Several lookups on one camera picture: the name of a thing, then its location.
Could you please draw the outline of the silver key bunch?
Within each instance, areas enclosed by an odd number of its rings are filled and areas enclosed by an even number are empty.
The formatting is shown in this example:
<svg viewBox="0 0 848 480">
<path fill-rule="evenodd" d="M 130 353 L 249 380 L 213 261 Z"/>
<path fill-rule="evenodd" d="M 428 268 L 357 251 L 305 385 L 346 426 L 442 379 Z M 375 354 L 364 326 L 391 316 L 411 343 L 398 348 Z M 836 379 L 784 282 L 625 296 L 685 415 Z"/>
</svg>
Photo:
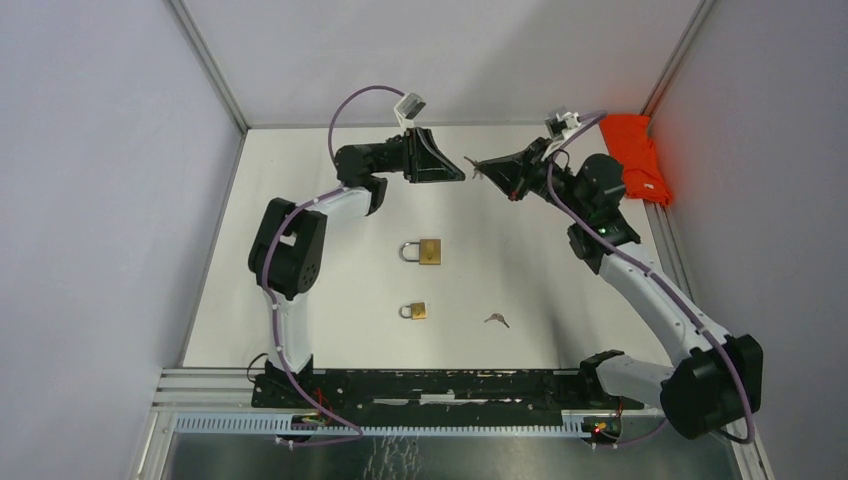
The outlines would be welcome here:
<svg viewBox="0 0 848 480">
<path fill-rule="evenodd" d="M 480 162 L 472 159 L 468 156 L 464 156 L 464 159 L 472 166 L 472 179 L 482 179 L 483 173 L 480 171 Z"/>
</svg>

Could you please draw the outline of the large brass padlock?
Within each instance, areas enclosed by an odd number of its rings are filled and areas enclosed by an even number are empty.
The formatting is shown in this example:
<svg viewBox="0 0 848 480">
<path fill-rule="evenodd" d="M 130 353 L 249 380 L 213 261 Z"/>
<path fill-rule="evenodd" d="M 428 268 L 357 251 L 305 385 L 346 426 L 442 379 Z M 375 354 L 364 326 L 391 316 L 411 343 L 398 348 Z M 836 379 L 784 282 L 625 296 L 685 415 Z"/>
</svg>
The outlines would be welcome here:
<svg viewBox="0 0 848 480">
<path fill-rule="evenodd" d="M 442 241 L 435 238 L 405 242 L 399 248 L 399 257 L 407 263 L 425 266 L 442 264 Z"/>
</svg>

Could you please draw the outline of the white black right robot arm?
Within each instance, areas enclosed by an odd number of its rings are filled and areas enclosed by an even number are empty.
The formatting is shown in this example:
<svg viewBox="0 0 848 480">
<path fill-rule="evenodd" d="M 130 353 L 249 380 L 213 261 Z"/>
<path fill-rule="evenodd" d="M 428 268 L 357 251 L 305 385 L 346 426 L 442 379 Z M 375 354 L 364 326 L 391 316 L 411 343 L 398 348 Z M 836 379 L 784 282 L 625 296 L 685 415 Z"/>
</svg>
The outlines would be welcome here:
<svg viewBox="0 0 848 480">
<path fill-rule="evenodd" d="M 764 354 L 750 335 L 734 336 L 712 320 L 665 275 L 627 222 L 622 165 L 607 154 L 589 156 L 576 171 L 556 162 L 562 148 L 538 138 L 524 150 L 476 161 L 473 173 L 511 201 L 535 194 L 573 221 L 575 256 L 612 286 L 664 348 L 667 366 L 623 352 L 596 354 L 581 365 L 580 400 L 602 408 L 615 397 L 662 410 L 687 439 L 718 433 L 740 444 L 756 435 Z"/>
</svg>

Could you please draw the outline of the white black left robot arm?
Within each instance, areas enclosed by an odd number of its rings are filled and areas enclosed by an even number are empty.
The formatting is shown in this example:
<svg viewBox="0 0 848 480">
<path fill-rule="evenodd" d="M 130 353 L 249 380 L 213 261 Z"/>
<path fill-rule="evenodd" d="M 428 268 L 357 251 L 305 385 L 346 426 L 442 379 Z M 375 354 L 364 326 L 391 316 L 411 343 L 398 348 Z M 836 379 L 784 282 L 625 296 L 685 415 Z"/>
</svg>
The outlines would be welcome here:
<svg viewBox="0 0 848 480">
<path fill-rule="evenodd" d="M 408 128 L 382 143 L 341 147 L 334 156 L 338 187 L 301 204 L 275 198 L 265 210 L 248 268 L 270 300 L 272 364 L 286 370 L 275 392 L 290 407 L 306 405 L 314 381 L 301 371 L 313 358 L 307 295 L 321 270 L 329 230 L 374 214 L 383 204 L 386 174 L 411 184 L 459 182 L 465 173 L 436 146 L 430 130 Z"/>
</svg>

